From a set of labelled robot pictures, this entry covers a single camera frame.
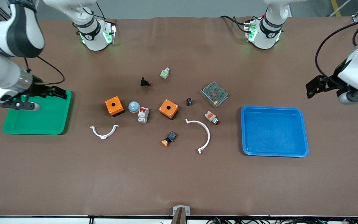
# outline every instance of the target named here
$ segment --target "black cylindrical component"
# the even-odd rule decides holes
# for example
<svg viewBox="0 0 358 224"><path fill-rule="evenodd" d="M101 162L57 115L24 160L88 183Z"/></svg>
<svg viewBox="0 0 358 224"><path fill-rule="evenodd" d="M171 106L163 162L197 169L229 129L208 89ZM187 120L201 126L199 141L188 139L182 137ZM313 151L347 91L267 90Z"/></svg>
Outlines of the black cylindrical component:
<svg viewBox="0 0 358 224"><path fill-rule="evenodd" d="M187 106L193 105L193 101L191 100L191 98L187 98L187 100L186 100L186 105L187 105Z"/></svg>

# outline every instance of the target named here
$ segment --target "plastic tray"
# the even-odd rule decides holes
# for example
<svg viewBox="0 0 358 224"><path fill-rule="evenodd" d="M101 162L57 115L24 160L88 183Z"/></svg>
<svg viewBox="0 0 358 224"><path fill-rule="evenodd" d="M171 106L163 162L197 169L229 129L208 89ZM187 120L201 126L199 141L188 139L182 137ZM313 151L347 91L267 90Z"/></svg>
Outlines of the plastic tray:
<svg viewBox="0 0 358 224"><path fill-rule="evenodd" d="M3 132L6 134L59 135L64 131L71 92L66 90L67 99L59 97L30 97L29 102L41 105L38 111L9 110Z"/></svg>
<svg viewBox="0 0 358 224"><path fill-rule="evenodd" d="M300 109L244 106L241 130L247 155L305 157L309 154Z"/></svg>

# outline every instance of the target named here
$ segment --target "gray floor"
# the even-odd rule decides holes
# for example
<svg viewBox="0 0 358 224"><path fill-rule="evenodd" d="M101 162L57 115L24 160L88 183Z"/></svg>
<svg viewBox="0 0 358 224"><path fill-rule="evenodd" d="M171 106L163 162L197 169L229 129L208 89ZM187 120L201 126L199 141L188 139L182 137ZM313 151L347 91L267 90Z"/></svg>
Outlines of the gray floor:
<svg viewBox="0 0 358 224"><path fill-rule="evenodd" d="M338 6L345 0L337 0ZM262 0L98 0L105 16L115 19L146 19L154 17L220 17L259 16L266 6ZM0 0L7 8L6 1ZM96 6L90 7L101 15ZM294 17L328 16L334 10L330 0L309 0L291 4ZM342 16L351 16L358 10L358 0L352 0L341 10ZM40 0L37 8L39 20L67 20L61 12Z"/></svg>

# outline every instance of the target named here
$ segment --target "green tray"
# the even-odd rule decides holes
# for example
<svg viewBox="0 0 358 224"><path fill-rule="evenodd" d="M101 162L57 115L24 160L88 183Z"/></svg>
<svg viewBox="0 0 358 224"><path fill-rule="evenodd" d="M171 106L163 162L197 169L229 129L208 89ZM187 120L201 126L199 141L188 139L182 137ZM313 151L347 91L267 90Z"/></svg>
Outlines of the green tray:
<svg viewBox="0 0 358 224"><path fill-rule="evenodd" d="M38 111L9 110L6 115L3 132L24 135L59 135L64 131L71 92L66 90L67 99L59 97L30 97L29 102L38 103Z"/></svg>

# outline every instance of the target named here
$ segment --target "orange and white connector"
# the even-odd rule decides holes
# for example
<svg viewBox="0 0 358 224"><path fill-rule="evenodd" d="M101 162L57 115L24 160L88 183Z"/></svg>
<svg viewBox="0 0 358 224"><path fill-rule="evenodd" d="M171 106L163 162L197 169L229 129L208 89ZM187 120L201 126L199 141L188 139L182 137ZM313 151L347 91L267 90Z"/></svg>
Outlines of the orange and white connector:
<svg viewBox="0 0 358 224"><path fill-rule="evenodd" d="M205 114L205 117L206 119L208 119L210 122L218 125L219 124L219 120L216 119L216 115L214 115L212 112L208 111L206 114Z"/></svg>

